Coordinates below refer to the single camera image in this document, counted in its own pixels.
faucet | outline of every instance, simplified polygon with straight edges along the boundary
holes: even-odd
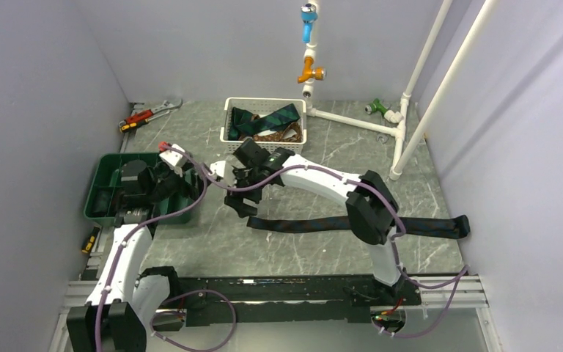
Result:
[[[311,56],[305,56],[305,65],[303,66],[303,72],[300,77],[297,77],[297,83],[304,83],[310,78],[316,78],[318,81],[322,81],[327,76],[327,72],[325,72],[325,68],[323,67],[316,67],[312,69],[312,65],[314,64],[314,58]]]
[[[317,18],[316,5],[308,3],[301,7],[301,19],[303,20],[303,43],[309,43],[312,26]]]

white plastic basket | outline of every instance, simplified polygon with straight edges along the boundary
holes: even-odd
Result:
[[[227,134],[229,132],[230,115],[232,114],[232,108],[236,107],[239,109],[247,110],[258,114],[260,116],[266,116],[270,113],[283,108],[288,104],[294,104],[301,116],[301,130],[303,131],[303,136],[301,136],[301,142],[257,142],[260,147],[265,148],[269,152],[273,152],[275,149],[282,147],[288,150],[292,150],[297,154],[301,154],[303,145],[307,142],[307,124],[306,124],[306,105],[305,100],[302,99],[271,99],[271,98],[227,98],[225,100],[225,107],[223,112],[223,118],[225,120],[225,126],[221,128],[221,133],[219,139],[226,144],[225,153],[233,153],[243,142],[242,141],[229,141],[227,139]]]

green valve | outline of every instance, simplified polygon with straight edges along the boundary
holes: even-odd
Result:
[[[364,110],[368,115],[379,111],[381,116],[384,116],[388,109],[380,103],[378,98],[376,98],[370,104],[366,105]]]

blue valve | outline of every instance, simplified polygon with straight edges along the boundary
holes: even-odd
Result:
[[[305,4],[301,7],[301,19],[303,20],[303,43],[309,43],[314,22],[318,19],[316,6]]]

orange valve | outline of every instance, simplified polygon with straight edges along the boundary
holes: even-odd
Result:
[[[314,64],[314,58],[311,56],[305,56],[305,66],[303,66],[303,74],[297,77],[297,83],[305,83],[310,78],[316,78],[318,81],[322,81],[327,76],[324,67],[316,67],[312,69]]]

